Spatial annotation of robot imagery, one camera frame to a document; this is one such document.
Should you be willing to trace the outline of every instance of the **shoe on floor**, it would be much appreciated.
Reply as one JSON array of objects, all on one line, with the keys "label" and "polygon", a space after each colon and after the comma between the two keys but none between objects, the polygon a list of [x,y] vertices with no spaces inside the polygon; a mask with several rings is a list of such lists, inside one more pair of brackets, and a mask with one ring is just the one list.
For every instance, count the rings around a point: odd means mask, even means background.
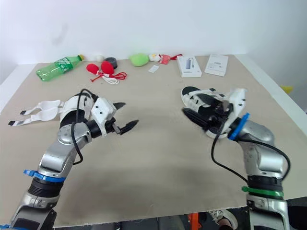
[{"label": "shoe on floor", "polygon": [[237,229],[238,221],[236,220],[236,217],[230,211],[223,209],[223,210],[208,211],[208,213],[212,216],[216,224],[219,220],[226,218],[227,220],[229,220],[232,228]]}]

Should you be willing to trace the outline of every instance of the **white wall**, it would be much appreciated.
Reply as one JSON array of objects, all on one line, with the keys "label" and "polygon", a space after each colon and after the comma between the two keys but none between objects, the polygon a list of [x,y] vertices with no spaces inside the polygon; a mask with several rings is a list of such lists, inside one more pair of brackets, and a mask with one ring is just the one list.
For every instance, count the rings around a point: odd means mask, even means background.
[{"label": "white wall", "polygon": [[1,6],[1,46],[18,64],[79,53],[88,59],[248,53],[279,84],[296,90],[306,80],[305,0],[2,0]]}]

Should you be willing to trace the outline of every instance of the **orange object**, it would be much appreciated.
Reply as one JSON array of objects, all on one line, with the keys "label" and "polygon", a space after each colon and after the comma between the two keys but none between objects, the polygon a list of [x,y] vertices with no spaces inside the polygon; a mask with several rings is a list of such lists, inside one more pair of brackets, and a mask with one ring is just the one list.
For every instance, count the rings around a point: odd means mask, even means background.
[{"label": "orange object", "polygon": [[198,230],[202,228],[201,224],[198,222],[198,213],[188,214],[188,219],[190,222],[190,230]]}]

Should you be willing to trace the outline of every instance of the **product box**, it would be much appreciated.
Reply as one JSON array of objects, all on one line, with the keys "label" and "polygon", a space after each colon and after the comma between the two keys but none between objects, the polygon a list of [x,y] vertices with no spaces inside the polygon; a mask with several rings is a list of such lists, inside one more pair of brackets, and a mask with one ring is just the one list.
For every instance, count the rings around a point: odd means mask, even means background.
[{"label": "product box", "polygon": [[177,63],[181,73],[181,77],[201,77],[202,72],[194,56],[178,56]]}]

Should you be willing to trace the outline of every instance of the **beige table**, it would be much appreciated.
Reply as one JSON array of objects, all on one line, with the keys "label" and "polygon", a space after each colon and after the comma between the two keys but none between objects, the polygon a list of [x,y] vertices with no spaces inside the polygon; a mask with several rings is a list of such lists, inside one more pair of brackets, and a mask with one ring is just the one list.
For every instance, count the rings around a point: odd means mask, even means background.
[{"label": "beige table", "polygon": [[[208,57],[198,57],[204,69]],[[53,81],[42,82],[35,70],[26,78],[0,116],[0,223],[8,223],[31,178],[24,169],[36,169],[46,148],[55,140],[59,119],[9,127],[21,118],[21,110],[43,100],[67,100],[81,88],[88,88],[113,102],[126,102],[118,111],[119,125],[139,119],[123,136],[97,138],[82,149],[84,162],[73,167],[55,210],[56,226],[72,226],[141,219],[245,205],[243,181],[215,165],[210,158],[212,139],[181,112],[180,91],[185,86],[216,88],[228,92],[244,87],[250,119],[267,126],[276,137],[276,146],[292,160],[284,182],[285,198],[307,195],[307,137],[251,76],[230,56],[227,74],[218,77],[181,78],[177,63],[133,67],[119,61],[117,71],[128,78],[119,85],[102,80],[89,81],[82,63],[76,70]],[[223,139],[216,146],[218,161],[245,174],[240,146]]]}]

